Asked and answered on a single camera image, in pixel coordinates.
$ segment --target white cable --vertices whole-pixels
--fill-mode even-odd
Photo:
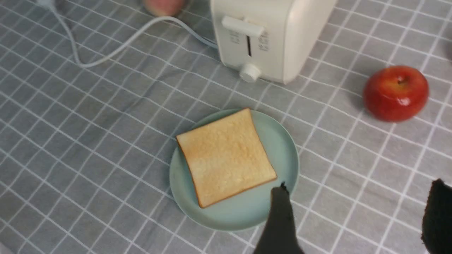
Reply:
[[[177,23],[178,25],[180,25],[181,27],[183,27],[185,30],[187,30],[190,34],[192,34],[196,39],[198,39],[200,42],[206,44],[207,46],[210,46],[212,48],[218,48],[218,46],[212,42],[210,42],[209,40],[206,40],[205,38],[201,37],[199,34],[197,34],[195,31],[193,31],[193,29],[191,29],[188,25],[186,25],[184,22],[182,22],[181,20],[175,18],[175,17],[170,17],[170,16],[165,16],[165,17],[158,17],[155,19],[150,20],[148,23],[146,23],[142,28],[140,28],[140,30],[136,31],[126,42],[124,42],[124,44],[122,44],[121,46],[119,46],[116,50],[114,50],[113,52],[111,52],[110,54],[102,57],[101,59],[94,61],[92,63],[82,63],[80,58],[79,58],[79,54],[77,51],[77,45],[75,42],[74,37],[72,36],[72,32],[69,29],[69,27],[67,26],[66,22],[61,18],[61,15],[58,13],[55,5],[48,5],[47,6],[50,11],[55,15],[55,17],[58,19],[58,21],[61,23],[61,25],[63,26],[63,28],[66,30],[67,35],[69,36],[69,39],[71,41],[71,46],[72,46],[72,51],[74,53],[74,59],[75,62],[80,65],[83,68],[90,68],[90,67],[94,67],[96,65],[99,65],[109,59],[111,59],[113,56],[115,56],[116,54],[118,54],[120,51],[122,51],[125,47],[129,46],[136,38],[138,38],[138,36],[140,36],[141,34],[143,34],[149,27],[151,27],[152,25],[154,25],[157,22],[160,21],[173,21],[174,23]]]

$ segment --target slice of bread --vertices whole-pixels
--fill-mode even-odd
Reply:
[[[206,208],[277,178],[249,108],[177,136]]]

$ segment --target toaster lever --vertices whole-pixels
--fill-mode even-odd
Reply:
[[[259,37],[264,32],[264,27],[249,22],[225,16],[222,25],[231,31],[245,34],[250,37]]]

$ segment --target power cord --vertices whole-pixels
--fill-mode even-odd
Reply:
[[[67,26],[66,22],[63,20],[61,15],[58,13],[58,10],[55,6],[55,0],[38,0],[37,3],[41,6],[49,9],[55,15],[55,17],[60,22],[60,24],[63,26],[64,30],[66,30],[66,33],[69,36],[69,39],[71,41],[71,46],[72,46],[72,51],[74,53],[75,62],[76,62],[76,64],[78,64],[80,67],[83,67],[83,68],[94,67],[96,65],[99,65],[99,64],[111,59],[113,56],[115,56],[120,51],[122,51],[125,47],[129,46],[136,38],[138,38],[140,35],[142,35],[149,27],[151,27],[152,25],[154,25],[157,22],[165,21],[165,20],[177,23],[178,25],[183,27],[185,30],[187,30],[190,34],[192,34],[196,39],[198,39],[200,42],[206,44],[207,46],[212,47],[212,48],[218,48],[218,46],[216,44],[201,37],[199,34],[197,34],[195,31],[193,31],[193,29],[191,29],[188,25],[186,25],[180,19],[177,19],[175,17],[165,16],[165,17],[158,17],[158,18],[154,18],[154,19],[150,20],[148,23],[143,25],[143,27],[140,28],[140,30],[136,31],[128,40],[126,40],[124,42],[124,44],[119,46],[117,49],[115,49],[110,54],[108,54],[108,55],[102,57],[101,59],[94,61],[92,63],[82,63],[80,60],[78,51],[77,51],[77,45],[76,45],[75,39],[72,36],[72,32],[69,29],[69,27]]]

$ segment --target toaster knob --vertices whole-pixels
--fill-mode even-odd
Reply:
[[[260,77],[260,70],[253,64],[245,64],[240,71],[240,77],[248,83],[254,83]]]

